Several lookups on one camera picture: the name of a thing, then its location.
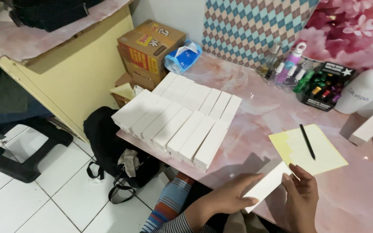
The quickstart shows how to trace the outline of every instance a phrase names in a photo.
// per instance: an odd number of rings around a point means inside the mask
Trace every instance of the black pen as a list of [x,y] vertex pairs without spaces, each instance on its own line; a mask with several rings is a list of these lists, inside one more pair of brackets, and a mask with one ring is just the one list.
[[305,129],[303,128],[302,124],[300,124],[300,129],[302,130],[302,134],[303,134],[303,137],[305,138],[306,145],[308,145],[308,149],[309,149],[310,155],[312,156],[313,160],[316,160],[315,153],[313,152],[313,149],[310,146],[310,142],[309,142],[308,136],[306,135]]

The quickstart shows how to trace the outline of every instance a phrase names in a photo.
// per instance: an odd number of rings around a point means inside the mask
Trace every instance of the argyle patterned wall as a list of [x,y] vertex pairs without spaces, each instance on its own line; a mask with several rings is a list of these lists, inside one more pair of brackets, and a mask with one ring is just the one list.
[[279,57],[287,56],[318,0],[208,0],[205,4],[202,48],[242,66],[265,62],[273,41]]

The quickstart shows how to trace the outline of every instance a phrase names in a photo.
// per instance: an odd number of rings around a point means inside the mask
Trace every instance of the black plastic stool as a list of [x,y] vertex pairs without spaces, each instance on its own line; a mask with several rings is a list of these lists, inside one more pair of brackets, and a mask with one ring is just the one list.
[[64,130],[57,129],[53,124],[39,117],[17,121],[17,124],[29,126],[49,138],[43,146],[23,163],[4,157],[5,149],[0,147],[0,172],[24,183],[31,183],[41,175],[37,168],[39,162],[57,144],[68,147],[73,141],[73,136]]

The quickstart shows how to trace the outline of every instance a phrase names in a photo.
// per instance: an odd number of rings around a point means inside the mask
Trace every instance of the yellow paper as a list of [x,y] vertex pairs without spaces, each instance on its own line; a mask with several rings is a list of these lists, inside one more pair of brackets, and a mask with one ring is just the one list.
[[135,95],[133,94],[133,89],[129,83],[125,83],[122,86],[110,89],[110,91],[130,100],[135,97]]
[[312,175],[327,172],[348,165],[330,143],[322,130],[311,124],[304,127],[316,160],[310,155],[308,146],[300,128],[269,135],[274,147],[287,164],[299,165]]

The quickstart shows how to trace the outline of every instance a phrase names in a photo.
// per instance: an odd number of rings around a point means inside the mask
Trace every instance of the white wall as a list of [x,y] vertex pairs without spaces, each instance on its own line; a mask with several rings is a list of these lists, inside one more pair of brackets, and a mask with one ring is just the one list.
[[186,38],[201,45],[205,0],[135,0],[129,5],[133,25],[155,20],[186,33]]

